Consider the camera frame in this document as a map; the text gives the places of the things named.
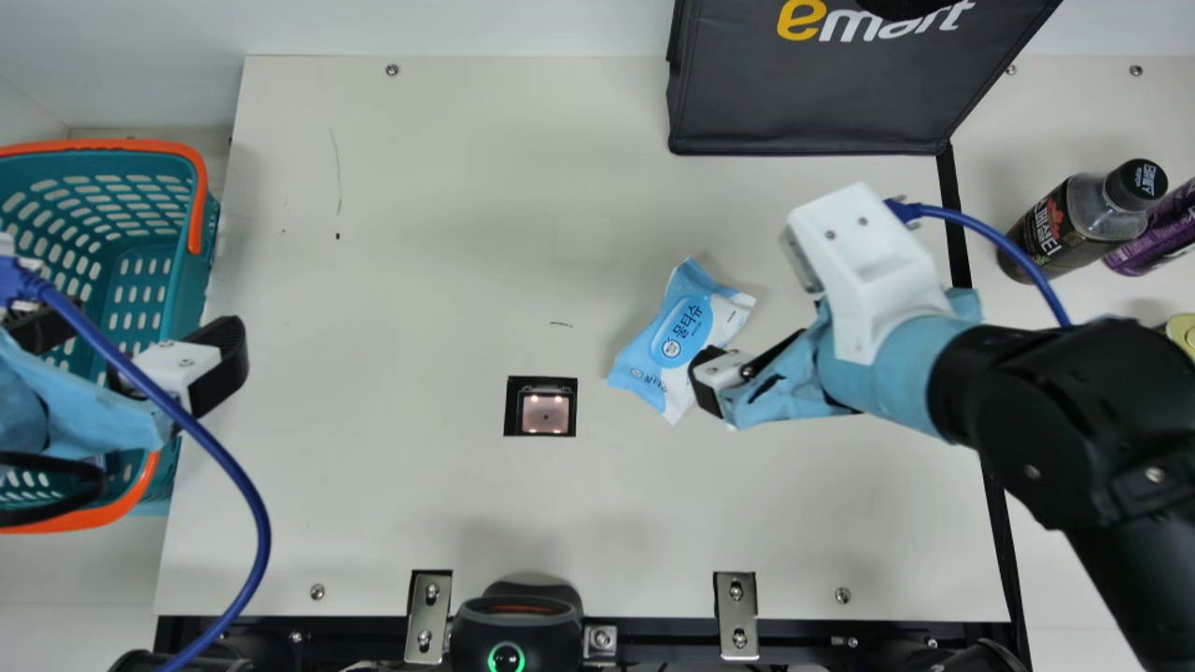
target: green light ring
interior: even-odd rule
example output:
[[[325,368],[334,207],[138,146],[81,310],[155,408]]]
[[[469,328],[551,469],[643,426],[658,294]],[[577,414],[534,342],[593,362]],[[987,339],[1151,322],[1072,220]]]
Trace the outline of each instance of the green light ring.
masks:
[[[490,672],[498,672],[498,666],[494,660],[494,654],[498,653],[498,649],[502,647],[510,647],[519,652],[519,667],[515,672],[522,672],[522,668],[527,666],[527,656],[523,655],[522,647],[514,642],[498,642],[494,644],[494,648],[490,649],[490,655],[485,659],[485,662],[490,666]]]

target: tabletop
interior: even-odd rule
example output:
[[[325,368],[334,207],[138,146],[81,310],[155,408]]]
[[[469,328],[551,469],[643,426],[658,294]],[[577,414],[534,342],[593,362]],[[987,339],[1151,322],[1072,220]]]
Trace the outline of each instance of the tabletop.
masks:
[[[454,603],[534,570],[593,615],[710,617],[710,575],[731,569],[756,573],[765,618],[1007,618],[970,451],[870,417],[733,433],[693,410],[669,427],[605,384],[690,255],[759,299],[736,347],[808,325],[777,246],[786,213],[858,181],[938,202],[932,158],[674,157],[654,59],[390,62],[246,62],[208,314],[245,319],[252,372],[206,422],[275,526],[249,613],[403,613],[411,572],[436,568]],[[1172,69],[1027,60],[958,133],[964,209],[1006,226],[1066,175],[1140,153],[1195,173],[1190,94],[1144,96],[1190,81]],[[1084,105],[1092,91],[1105,106]],[[917,236],[948,282],[943,228]],[[1031,289],[969,245],[991,320],[1044,326]],[[1135,285],[1085,269],[1059,291],[1077,319],[1160,319],[1181,312],[1158,297],[1183,269]],[[577,436],[503,436],[510,375],[577,378]],[[188,446],[155,610],[221,611],[252,549],[235,490]]]

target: white wall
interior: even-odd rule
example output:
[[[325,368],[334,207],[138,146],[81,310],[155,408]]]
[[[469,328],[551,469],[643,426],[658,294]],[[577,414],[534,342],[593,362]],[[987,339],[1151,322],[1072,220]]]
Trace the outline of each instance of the white wall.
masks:
[[[247,54],[662,55],[672,8],[673,0],[0,0],[0,74],[73,127],[210,126],[232,121]],[[1029,50],[1195,55],[1193,26],[1195,0],[1066,0]]]
[[[0,146],[66,135],[67,127],[57,117],[0,78]]]

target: wet wipes package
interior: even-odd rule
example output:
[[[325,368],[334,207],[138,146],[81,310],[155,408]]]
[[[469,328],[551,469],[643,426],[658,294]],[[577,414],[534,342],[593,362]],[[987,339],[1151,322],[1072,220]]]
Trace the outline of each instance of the wet wipes package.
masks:
[[[725,347],[755,298],[715,282],[692,258],[673,270],[660,314],[614,360],[608,383],[651,404],[669,423],[693,405],[688,362],[706,346]]]

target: blue cable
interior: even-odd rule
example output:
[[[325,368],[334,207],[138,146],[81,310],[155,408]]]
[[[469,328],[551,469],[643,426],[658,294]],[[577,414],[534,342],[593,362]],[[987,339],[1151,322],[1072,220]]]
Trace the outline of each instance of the blue cable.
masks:
[[[17,261],[13,257],[0,257],[0,305],[6,305],[4,301],[4,295],[12,295],[12,283],[7,283],[6,280],[13,280],[13,269],[17,269]],[[179,427],[186,430],[188,434],[195,438],[196,441],[203,446],[203,450],[208,451],[213,459],[223,468],[232,478],[232,482],[237,484],[241,495],[245,497],[245,502],[249,505],[249,509],[253,513],[253,521],[257,524],[257,556],[253,558],[253,566],[249,570],[249,578],[245,579],[245,585],[241,586],[240,592],[228,605],[228,609],[216,618],[215,623],[210,628],[203,631],[195,641],[180,650],[174,658],[170,659],[165,665],[158,668],[158,672],[178,672],[184,665],[190,662],[192,659],[203,653],[221,633],[232,625],[233,621],[240,616],[240,612],[249,604],[249,600],[253,598],[253,593],[257,592],[257,587],[262,584],[262,578],[265,575],[265,567],[270,562],[270,517],[265,512],[265,502],[262,501],[262,495],[257,493],[257,488],[253,482],[249,478],[249,475],[237,464],[228,451],[220,445],[216,440],[197,420],[195,420],[191,414],[186,413],[183,407],[178,404],[170,395],[167,395],[161,387],[159,387],[153,380],[149,379],[133,360],[127,358],[121,350],[116,348],[104,335],[97,329],[69,299],[63,297],[55,289],[54,285],[43,280],[39,275],[30,273],[25,269],[19,269],[16,275],[17,287],[16,293],[29,299],[38,300],[55,311],[62,319],[65,319],[74,330],[82,337],[84,341],[90,343],[96,350],[112,365],[117,371],[124,374],[133,385],[136,386],[145,396],[153,403],[161,407],[166,415],[171,417]]]
[[[925,203],[901,203],[893,200],[887,200],[884,202],[888,204],[888,208],[893,212],[893,214],[906,224],[918,218],[932,216],[952,221],[974,231],[975,233],[979,233],[983,238],[987,238],[993,245],[999,248],[1001,252],[1012,257],[1012,261],[1017,262],[1017,265],[1019,265],[1022,270],[1029,275],[1029,279],[1037,286],[1037,291],[1042,293],[1046,303],[1049,304],[1049,310],[1053,311],[1054,318],[1058,319],[1058,323],[1064,328],[1071,326],[1071,316],[1066,314],[1066,308],[1062,307],[1062,301],[1059,300],[1058,294],[1054,293],[1054,288],[1049,285],[1049,279],[1047,279],[1041,268],[1034,263],[1034,259],[1031,259],[1024,250],[1018,248],[1017,244],[1010,240],[1005,234],[970,215],[966,215],[956,210],[949,210],[937,206],[927,206]]]

